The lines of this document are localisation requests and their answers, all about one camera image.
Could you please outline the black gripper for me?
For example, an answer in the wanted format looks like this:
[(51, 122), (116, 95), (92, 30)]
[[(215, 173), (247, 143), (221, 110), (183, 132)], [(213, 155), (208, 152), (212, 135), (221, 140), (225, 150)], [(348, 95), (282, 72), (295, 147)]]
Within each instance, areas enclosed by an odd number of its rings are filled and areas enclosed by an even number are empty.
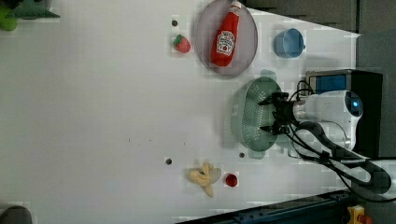
[(290, 125), (296, 122), (293, 115), (293, 102), (288, 99), (286, 92), (276, 92), (259, 105), (273, 104), (276, 111), (273, 113), (275, 118), (274, 125), (261, 126), (261, 130), (270, 134), (286, 134), (290, 132)]

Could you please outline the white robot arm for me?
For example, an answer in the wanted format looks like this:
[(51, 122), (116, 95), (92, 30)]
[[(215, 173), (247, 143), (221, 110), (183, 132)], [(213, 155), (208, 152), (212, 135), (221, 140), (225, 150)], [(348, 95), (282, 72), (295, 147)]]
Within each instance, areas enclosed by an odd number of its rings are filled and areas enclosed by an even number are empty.
[(342, 179), (381, 196), (395, 190), (390, 160), (373, 161), (353, 150), (363, 115), (363, 103), (356, 93), (327, 91), (291, 100), (279, 91), (260, 104), (275, 108), (274, 123), (262, 130), (285, 134), (301, 159), (322, 164)]

